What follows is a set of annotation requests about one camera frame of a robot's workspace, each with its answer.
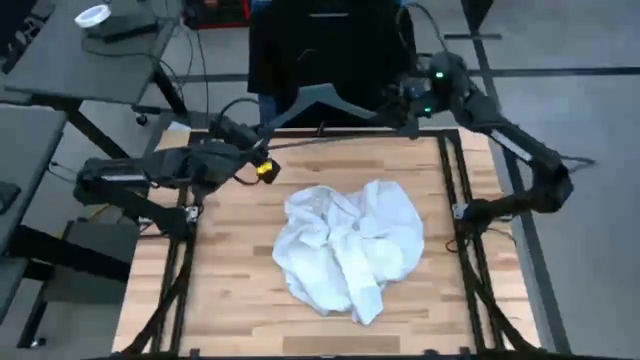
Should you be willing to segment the grey desk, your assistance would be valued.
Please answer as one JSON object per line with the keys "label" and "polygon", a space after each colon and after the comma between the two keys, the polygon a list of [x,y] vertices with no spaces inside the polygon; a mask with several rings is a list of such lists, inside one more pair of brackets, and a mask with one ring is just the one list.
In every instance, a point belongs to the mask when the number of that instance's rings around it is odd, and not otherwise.
{"label": "grey desk", "polygon": [[74,22],[82,11],[102,3],[58,0],[3,86],[31,95],[138,103],[179,23],[181,1],[108,0],[114,15],[142,14],[159,21],[156,32],[115,43],[87,38]]}
{"label": "grey desk", "polygon": [[61,140],[66,116],[37,107],[0,107],[0,182],[20,193],[0,214],[0,323],[21,282],[27,262],[10,260],[7,249]]}

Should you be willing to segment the black tablet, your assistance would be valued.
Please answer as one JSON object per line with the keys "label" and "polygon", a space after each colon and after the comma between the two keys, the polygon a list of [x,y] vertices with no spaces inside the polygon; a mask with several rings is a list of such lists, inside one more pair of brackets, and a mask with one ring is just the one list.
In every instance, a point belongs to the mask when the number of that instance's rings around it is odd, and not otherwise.
{"label": "black tablet", "polygon": [[0,215],[6,213],[21,193],[21,188],[14,184],[0,181]]}

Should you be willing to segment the red and black box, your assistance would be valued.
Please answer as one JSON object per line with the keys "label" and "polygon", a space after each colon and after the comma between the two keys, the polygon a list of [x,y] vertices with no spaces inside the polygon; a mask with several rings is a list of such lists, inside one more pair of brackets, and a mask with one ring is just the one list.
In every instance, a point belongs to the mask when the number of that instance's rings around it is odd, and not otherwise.
{"label": "red and black box", "polygon": [[246,27],[250,0],[183,0],[182,19],[192,30]]}

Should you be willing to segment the white garment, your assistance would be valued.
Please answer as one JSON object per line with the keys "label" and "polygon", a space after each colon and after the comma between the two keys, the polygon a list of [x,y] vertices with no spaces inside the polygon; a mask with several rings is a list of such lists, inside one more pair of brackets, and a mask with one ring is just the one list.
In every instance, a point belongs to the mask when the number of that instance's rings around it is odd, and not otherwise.
{"label": "white garment", "polygon": [[420,263],[424,225],[395,181],[374,180],[345,194],[328,186],[294,193],[273,247],[289,292],[319,314],[348,312],[369,325],[383,291]]}

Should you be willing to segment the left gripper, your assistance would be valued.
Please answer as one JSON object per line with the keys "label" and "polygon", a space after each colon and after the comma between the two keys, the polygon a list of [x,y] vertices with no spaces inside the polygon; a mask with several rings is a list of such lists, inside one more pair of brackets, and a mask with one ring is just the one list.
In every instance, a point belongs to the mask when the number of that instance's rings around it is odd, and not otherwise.
{"label": "left gripper", "polygon": [[235,146],[240,159],[251,164],[256,171],[254,184],[272,184],[281,166],[273,160],[268,151],[268,141],[246,124],[238,124],[227,117],[219,117],[209,124],[209,132],[224,143]]}

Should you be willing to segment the black flat box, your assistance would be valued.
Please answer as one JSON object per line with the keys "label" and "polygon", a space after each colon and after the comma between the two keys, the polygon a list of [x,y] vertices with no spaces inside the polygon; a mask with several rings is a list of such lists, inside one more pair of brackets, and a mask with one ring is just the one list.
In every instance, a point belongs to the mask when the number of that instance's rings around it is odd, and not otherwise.
{"label": "black flat box", "polygon": [[98,25],[85,30],[87,37],[105,43],[114,43],[133,37],[155,33],[159,29],[159,19],[151,13],[110,15]]}

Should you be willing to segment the grey plastic clothes hanger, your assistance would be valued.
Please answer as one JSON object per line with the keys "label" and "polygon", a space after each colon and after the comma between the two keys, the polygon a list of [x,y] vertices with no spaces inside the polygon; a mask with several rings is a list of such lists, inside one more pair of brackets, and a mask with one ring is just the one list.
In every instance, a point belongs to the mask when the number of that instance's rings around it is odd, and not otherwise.
{"label": "grey plastic clothes hanger", "polygon": [[298,89],[298,94],[289,109],[261,129],[259,139],[253,148],[266,148],[277,129],[316,104],[326,105],[379,126],[399,127],[405,117],[399,108],[389,107],[374,112],[349,103],[338,95],[331,83],[303,86]]}

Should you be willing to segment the black garment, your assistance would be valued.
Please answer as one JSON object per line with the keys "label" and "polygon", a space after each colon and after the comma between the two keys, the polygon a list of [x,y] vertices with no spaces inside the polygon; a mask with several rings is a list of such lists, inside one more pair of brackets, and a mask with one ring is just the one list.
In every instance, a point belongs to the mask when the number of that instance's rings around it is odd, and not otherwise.
{"label": "black garment", "polygon": [[331,83],[367,110],[408,72],[415,51],[406,0],[251,0],[247,90],[277,98],[279,115],[298,89]]}

